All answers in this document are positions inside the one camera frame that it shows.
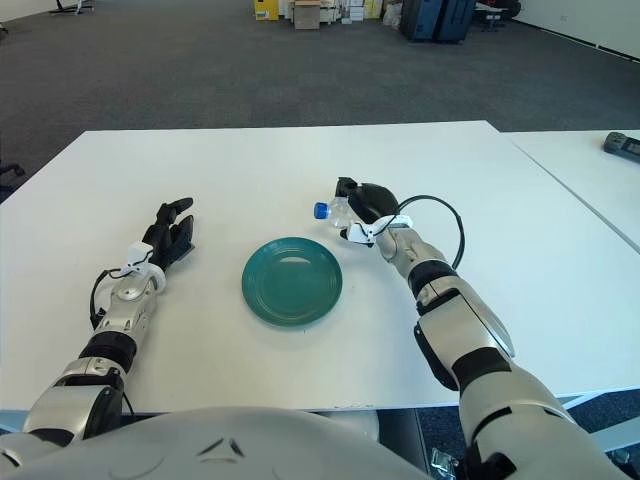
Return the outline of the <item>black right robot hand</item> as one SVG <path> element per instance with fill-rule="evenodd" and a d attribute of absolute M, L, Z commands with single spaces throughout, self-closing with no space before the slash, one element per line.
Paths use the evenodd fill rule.
<path fill-rule="evenodd" d="M 330 220 L 343 239 L 373 244 L 398 207 L 396 197 L 386 187 L 339 177 L 330 203 Z"/>

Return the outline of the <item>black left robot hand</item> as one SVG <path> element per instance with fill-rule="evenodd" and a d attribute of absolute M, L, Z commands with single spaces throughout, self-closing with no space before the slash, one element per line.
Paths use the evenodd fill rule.
<path fill-rule="evenodd" d="M 153 248 L 150 263 L 158 266 L 163 272 L 194 248 L 194 217 L 187 215 L 182 220 L 177 220 L 177 217 L 193 203 L 191 197 L 163 203 L 156 213 L 155 222 L 148 227 L 142 238 L 144 243 Z"/>

